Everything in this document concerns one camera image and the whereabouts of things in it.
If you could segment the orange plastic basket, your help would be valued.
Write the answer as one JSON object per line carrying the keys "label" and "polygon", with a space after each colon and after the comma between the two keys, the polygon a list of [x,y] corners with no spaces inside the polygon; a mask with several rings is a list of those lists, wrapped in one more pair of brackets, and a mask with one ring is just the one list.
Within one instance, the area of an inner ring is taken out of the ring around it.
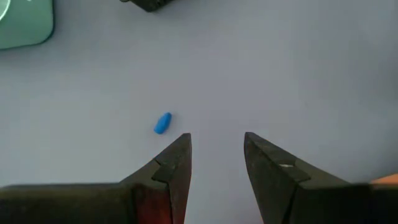
{"label": "orange plastic basket", "polygon": [[398,187],[398,173],[391,174],[371,181],[373,185],[393,185]]}

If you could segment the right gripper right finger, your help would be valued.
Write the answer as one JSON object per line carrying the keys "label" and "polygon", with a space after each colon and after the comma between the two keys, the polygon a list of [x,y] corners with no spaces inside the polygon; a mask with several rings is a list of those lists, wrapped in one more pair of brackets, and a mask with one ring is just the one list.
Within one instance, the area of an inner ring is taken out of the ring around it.
{"label": "right gripper right finger", "polygon": [[249,180],[264,224],[398,224],[398,184],[352,184],[252,132]]}

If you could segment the black plastic basket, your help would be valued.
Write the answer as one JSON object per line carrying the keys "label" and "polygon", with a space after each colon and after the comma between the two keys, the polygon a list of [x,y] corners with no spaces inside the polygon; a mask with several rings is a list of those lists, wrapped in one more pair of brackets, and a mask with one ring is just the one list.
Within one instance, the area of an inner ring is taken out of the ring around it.
{"label": "black plastic basket", "polygon": [[121,2],[131,2],[146,12],[155,12],[174,0],[120,0]]}

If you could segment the teal plastic bin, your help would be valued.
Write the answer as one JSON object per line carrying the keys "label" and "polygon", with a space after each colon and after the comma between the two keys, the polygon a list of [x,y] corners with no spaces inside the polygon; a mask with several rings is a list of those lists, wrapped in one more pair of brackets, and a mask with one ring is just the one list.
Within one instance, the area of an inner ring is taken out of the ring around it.
{"label": "teal plastic bin", "polygon": [[54,0],[0,0],[0,50],[41,44],[54,27]]}

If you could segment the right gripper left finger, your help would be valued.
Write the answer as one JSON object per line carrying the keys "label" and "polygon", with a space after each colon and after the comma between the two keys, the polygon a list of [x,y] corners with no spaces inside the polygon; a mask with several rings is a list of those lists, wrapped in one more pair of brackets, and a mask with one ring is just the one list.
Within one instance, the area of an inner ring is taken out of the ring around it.
{"label": "right gripper left finger", "polygon": [[0,224],[184,224],[191,175],[184,133],[120,182],[0,187]]}

